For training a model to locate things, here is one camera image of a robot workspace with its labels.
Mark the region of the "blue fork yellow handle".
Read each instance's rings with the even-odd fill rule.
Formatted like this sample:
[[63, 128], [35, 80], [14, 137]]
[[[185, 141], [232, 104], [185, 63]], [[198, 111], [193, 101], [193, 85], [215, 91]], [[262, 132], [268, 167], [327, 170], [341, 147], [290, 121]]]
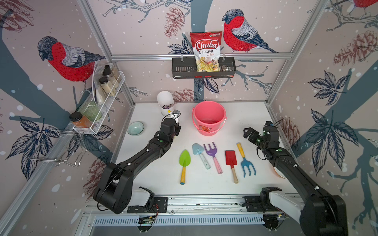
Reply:
[[249, 160], [246, 159], [246, 156], [245, 156], [245, 153], [244, 153], [244, 150], [243, 150], [243, 148], [242, 148], [241, 143], [237, 143], [237, 147], [238, 147], [238, 150], [239, 150], [239, 152], [240, 152], [240, 154], [241, 154], [241, 156], [242, 156], [242, 158], [243, 158], [243, 160], [242, 160], [242, 162], [241, 162], [241, 167], [242, 167], [243, 172], [244, 172], [244, 178], [246, 177], [246, 171], [245, 171], [245, 168], [248, 169], [248, 171], [249, 171], [249, 176], [251, 176], [251, 175], [252, 175], [252, 171], [251, 171], [250, 168], [252, 167], [252, 168], [253, 168], [253, 172], [254, 172], [254, 176], [256, 176], [256, 175], [257, 175], [256, 169], [255, 169], [253, 163], [252, 163], [251, 161], [249, 161]]

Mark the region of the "red spade wooden handle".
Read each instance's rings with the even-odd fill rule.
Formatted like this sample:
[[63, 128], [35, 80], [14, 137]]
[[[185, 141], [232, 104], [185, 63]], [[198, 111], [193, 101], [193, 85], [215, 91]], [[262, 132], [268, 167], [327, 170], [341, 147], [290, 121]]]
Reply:
[[233, 150], [226, 150], [225, 151], [225, 161], [226, 165], [230, 166], [232, 174], [233, 174], [233, 180], [235, 184], [238, 184], [238, 178], [235, 172], [234, 166], [237, 165], [237, 159], [236, 159], [236, 154], [235, 151]]

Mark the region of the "light blue trowel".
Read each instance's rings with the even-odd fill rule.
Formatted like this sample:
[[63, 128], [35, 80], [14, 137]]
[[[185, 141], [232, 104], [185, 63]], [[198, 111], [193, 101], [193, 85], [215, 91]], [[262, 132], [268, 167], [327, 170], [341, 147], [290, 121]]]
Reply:
[[193, 149], [194, 155], [198, 155], [200, 157], [200, 159], [201, 159], [202, 163], [204, 164], [206, 170], [209, 170], [211, 168], [211, 166], [208, 163], [208, 161], [206, 160], [205, 156], [203, 155], [203, 152], [205, 152], [204, 147], [201, 146], [198, 143], [194, 143], [192, 145], [192, 149]]

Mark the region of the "green trowel yellow handle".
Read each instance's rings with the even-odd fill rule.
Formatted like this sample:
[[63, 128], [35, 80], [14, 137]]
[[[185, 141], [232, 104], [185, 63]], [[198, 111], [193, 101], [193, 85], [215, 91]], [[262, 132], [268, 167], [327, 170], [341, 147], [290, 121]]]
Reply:
[[179, 158], [179, 164], [182, 166], [182, 174], [180, 179], [180, 184], [184, 185], [186, 180], [186, 167], [191, 163], [191, 156], [188, 150], [184, 150]]

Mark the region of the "pink plastic bucket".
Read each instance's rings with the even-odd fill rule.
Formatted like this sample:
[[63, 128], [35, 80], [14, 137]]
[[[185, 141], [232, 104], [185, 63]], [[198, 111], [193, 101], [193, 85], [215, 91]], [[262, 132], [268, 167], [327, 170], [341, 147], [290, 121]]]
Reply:
[[201, 135], [213, 136], [227, 120], [225, 108], [214, 101], [203, 101], [192, 110], [192, 121]]

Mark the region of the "purple fork pink handle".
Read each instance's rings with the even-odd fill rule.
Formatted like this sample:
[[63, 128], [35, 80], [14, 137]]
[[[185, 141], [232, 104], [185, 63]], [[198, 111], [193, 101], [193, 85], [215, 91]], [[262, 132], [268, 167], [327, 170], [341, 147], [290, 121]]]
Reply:
[[215, 143], [213, 142], [212, 145], [211, 144], [204, 145], [204, 148], [205, 148], [206, 153], [213, 158], [213, 161], [214, 161], [214, 164], [215, 164], [215, 167], [216, 167], [218, 174], [222, 174], [221, 166], [220, 166], [220, 164], [219, 164], [219, 162], [216, 158], [217, 147], [216, 147]]

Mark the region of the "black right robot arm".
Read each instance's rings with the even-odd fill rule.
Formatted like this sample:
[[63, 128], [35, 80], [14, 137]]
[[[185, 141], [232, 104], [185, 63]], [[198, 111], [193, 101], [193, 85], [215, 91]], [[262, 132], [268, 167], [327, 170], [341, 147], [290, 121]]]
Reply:
[[290, 152], [280, 147], [278, 128], [270, 121], [263, 133], [251, 127], [243, 130], [243, 136], [265, 159], [280, 171], [301, 197], [291, 198], [277, 187], [265, 187], [260, 193], [262, 207], [275, 207], [293, 218], [306, 236], [347, 236], [347, 210], [344, 200], [321, 188], [296, 163]]

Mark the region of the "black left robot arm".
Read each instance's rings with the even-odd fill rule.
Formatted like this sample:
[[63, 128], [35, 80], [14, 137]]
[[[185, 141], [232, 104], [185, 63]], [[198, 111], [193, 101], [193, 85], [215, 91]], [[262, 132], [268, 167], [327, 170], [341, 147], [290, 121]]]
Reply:
[[175, 119], [162, 120], [160, 130], [143, 150], [119, 164], [111, 162], [106, 165], [93, 199], [115, 214], [125, 210], [132, 199], [134, 178], [149, 164], [168, 152], [180, 130], [181, 126]]

